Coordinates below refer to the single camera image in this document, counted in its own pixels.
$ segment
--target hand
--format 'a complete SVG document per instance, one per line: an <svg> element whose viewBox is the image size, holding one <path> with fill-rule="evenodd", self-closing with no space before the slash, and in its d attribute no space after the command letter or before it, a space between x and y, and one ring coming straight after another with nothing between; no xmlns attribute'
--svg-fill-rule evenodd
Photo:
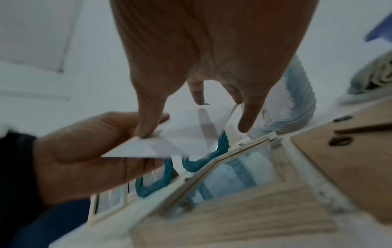
<svg viewBox="0 0 392 248"><path fill-rule="evenodd" d="M34 170L44 203L87 198L160 167L163 159L101 157L132 137L137 119L137 113L106 113L37 139ZM160 121L168 119L163 114Z"/></svg>
<svg viewBox="0 0 392 248"><path fill-rule="evenodd" d="M305 34L317 0L111 0L138 97L135 135L151 134L166 99L187 81L204 104L216 80L244 102L247 132Z"/></svg>

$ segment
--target fingernail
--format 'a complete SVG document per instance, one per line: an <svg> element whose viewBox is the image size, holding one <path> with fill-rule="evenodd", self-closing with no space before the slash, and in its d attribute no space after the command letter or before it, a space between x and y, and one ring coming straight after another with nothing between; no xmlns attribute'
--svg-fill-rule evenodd
<svg viewBox="0 0 392 248"><path fill-rule="evenodd" d="M129 141L138 141L138 140L140 140L139 136L133 136L132 138L130 138Z"/></svg>

